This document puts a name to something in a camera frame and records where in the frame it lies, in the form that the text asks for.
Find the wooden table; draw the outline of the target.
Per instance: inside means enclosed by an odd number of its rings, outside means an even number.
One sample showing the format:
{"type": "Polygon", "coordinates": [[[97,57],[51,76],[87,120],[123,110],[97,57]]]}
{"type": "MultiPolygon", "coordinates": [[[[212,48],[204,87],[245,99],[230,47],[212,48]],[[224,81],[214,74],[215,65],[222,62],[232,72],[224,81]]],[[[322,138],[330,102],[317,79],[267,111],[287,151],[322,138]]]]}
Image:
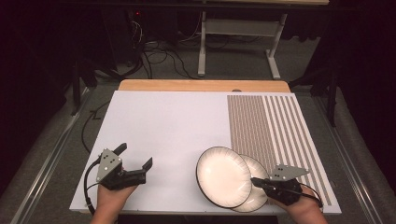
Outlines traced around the wooden table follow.
{"type": "Polygon", "coordinates": [[[290,87],[280,80],[127,79],[120,83],[119,90],[290,92],[290,87]]]}

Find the black metal stand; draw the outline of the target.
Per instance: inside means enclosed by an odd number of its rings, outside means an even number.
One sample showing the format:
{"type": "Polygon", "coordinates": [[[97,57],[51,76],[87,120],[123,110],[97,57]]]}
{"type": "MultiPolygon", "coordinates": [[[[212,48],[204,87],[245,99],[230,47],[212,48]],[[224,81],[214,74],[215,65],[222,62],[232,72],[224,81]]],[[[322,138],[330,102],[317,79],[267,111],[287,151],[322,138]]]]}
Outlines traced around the black metal stand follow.
{"type": "Polygon", "coordinates": [[[72,67],[73,112],[76,115],[81,106],[80,82],[88,88],[95,88],[97,80],[93,72],[93,65],[88,59],[78,58],[72,67]]]}
{"type": "Polygon", "coordinates": [[[326,96],[326,117],[334,127],[334,112],[336,106],[336,89],[337,89],[337,65],[332,61],[311,71],[305,72],[303,76],[294,79],[288,83],[289,88],[300,85],[311,85],[310,93],[312,96],[326,96]]]}

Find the person's left hand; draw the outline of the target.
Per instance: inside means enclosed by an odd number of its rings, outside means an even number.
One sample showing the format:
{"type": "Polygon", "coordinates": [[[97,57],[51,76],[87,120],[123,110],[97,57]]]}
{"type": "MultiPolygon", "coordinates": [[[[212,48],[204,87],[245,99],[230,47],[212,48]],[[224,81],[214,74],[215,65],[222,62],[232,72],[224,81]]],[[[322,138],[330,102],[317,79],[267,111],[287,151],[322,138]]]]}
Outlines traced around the person's left hand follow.
{"type": "Polygon", "coordinates": [[[97,190],[97,205],[94,216],[102,219],[116,217],[135,190],[136,186],[110,190],[100,185],[97,190]]]}

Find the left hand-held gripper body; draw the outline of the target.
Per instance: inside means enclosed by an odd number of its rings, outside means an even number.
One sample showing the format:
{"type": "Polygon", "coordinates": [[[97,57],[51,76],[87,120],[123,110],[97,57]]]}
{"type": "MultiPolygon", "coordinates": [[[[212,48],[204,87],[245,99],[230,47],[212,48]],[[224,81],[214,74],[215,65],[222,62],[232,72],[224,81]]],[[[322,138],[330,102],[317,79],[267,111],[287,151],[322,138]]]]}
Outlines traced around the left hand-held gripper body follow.
{"type": "Polygon", "coordinates": [[[122,159],[113,151],[104,149],[96,176],[96,182],[109,190],[125,189],[146,183],[146,170],[125,171],[122,159]]]}

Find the white plate with black rim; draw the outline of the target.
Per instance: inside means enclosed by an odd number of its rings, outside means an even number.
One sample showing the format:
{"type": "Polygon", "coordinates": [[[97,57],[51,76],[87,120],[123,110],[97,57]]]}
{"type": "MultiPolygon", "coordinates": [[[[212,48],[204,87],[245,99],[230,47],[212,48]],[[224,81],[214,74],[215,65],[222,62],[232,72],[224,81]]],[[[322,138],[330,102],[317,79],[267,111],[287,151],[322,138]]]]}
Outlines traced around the white plate with black rim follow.
{"type": "MultiPolygon", "coordinates": [[[[247,155],[242,155],[242,158],[247,163],[247,167],[249,168],[252,177],[260,179],[269,177],[265,168],[257,160],[247,155]]],[[[252,189],[247,199],[241,205],[235,207],[233,209],[234,211],[239,213],[249,213],[260,209],[267,203],[268,196],[265,191],[261,188],[255,187],[254,185],[251,185],[251,187],[252,189]]]]}
{"type": "Polygon", "coordinates": [[[201,192],[223,208],[242,205],[252,191],[247,163],[227,147],[207,149],[196,164],[195,174],[201,192]]]}

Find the white metal stand frame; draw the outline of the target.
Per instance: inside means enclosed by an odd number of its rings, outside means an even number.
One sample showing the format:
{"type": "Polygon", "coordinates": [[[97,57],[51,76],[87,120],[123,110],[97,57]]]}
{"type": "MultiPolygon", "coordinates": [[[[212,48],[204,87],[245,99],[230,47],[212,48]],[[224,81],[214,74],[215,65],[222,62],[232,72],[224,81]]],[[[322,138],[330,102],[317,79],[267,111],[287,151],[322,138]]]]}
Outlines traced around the white metal stand frame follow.
{"type": "Polygon", "coordinates": [[[276,64],[275,54],[288,15],[282,14],[278,21],[243,21],[227,19],[208,19],[206,13],[201,13],[201,37],[197,74],[205,75],[206,36],[207,35],[242,35],[272,37],[272,47],[265,51],[273,79],[281,79],[276,64]]]}

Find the person's right hand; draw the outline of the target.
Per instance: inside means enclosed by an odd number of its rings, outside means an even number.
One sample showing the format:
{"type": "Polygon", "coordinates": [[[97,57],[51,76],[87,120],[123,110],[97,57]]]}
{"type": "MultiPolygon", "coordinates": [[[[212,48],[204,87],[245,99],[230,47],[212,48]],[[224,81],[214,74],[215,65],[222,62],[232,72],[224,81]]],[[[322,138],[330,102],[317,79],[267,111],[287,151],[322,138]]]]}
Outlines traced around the person's right hand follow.
{"type": "Polygon", "coordinates": [[[322,214],[318,204],[313,199],[305,196],[301,196],[300,200],[292,205],[285,205],[272,198],[270,198],[270,202],[284,209],[290,217],[302,216],[303,214],[322,214]]]}

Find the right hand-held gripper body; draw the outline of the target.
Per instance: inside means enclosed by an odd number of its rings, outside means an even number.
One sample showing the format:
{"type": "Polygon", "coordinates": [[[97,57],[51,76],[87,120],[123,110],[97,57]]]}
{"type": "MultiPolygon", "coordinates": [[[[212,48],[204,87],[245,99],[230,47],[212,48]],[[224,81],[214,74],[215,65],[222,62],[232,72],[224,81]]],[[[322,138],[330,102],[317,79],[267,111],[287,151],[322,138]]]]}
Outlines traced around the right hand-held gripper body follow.
{"type": "Polygon", "coordinates": [[[308,173],[305,168],[278,164],[265,180],[266,195],[285,205],[297,203],[303,193],[297,178],[308,173]]]}

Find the white table board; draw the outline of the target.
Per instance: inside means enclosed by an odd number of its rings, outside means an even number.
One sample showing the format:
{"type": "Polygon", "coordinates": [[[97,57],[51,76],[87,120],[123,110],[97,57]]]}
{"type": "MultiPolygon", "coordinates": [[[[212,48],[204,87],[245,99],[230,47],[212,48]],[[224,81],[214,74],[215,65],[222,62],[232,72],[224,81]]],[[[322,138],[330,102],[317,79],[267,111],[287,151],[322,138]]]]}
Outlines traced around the white table board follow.
{"type": "MultiPolygon", "coordinates": [[[[92,148],[95,161],[106,148],[127,144],[123,166],[153,166],[147,182],[125,205],[130,214],[229,216],[232,210],[211,203],[200,191],[195,167],[210,147],[232,149],[227,97],[229,95],[290,94],[274,92],[115,91],[92,148]]],[[[339,214],[335,204],[326,214],[339,214]]]]}

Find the metal floor rail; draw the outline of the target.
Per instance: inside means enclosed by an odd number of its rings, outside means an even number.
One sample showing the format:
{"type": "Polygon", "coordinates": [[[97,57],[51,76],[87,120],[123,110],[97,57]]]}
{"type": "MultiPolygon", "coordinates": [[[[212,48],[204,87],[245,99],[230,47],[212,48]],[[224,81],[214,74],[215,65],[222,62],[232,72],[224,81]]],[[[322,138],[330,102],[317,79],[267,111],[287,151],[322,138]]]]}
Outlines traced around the metal floor rail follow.
{"type": "Polygon", "coordinates": [[[80,95],[81,103],[73,111],[71,117],[68,119],[67,124],[61,132],[59,138],[56,141],[54,148],[45,159],[42,167],[40,168],[35,181],[29,188],[26,196],[24,197],[21,205],[19,206],[14,218],[10,221],[10,224],[27,224],[31,215],[33,214],[36,205],[38,204],[43,192],[45,191],[56,166],[59,163],[60,158],[64,154],[64,145],[72,132],[78,118],[80,117],[81,110],[85,104],[89,101],[92,95],[92,90],[86,87],[80,95]]]}
{"type": "Polygon", "coordinates": [[[320,115],[323,117],[328,130],[331,133],[332,140],[336,145],[336,150],[341,158],[343,169],[346,172],[348,181],[353,189],[353,192],[361,206],[361,209],[368,220],[369,224],[384,224],[382,217],[379,215],[376,209],[372,197],[365,184],[363,183],[361,176],[358,174],[356,166],[353,164],[344,143],[340,137],[339,132],[336,130],[335,126],[332,126],[327,118],[325,103],[319,97],[314,97],[316,107],[320,111],[320,115]]]}

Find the striped grey placemat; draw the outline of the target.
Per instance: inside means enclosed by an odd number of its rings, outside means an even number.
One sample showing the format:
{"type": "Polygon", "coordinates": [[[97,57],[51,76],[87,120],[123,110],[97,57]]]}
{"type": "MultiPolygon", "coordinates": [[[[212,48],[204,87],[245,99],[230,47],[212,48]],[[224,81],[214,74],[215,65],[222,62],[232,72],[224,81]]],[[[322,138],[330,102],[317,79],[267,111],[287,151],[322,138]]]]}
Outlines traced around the striped grey placemat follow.
{"type": "Polygon", "coordinates": [[[300,181],[317,190],[326,206],[335,204],[322,162],[294,94],[229,95],[232,149],[272,172],[279,165],[305,168],[300,181]]]}

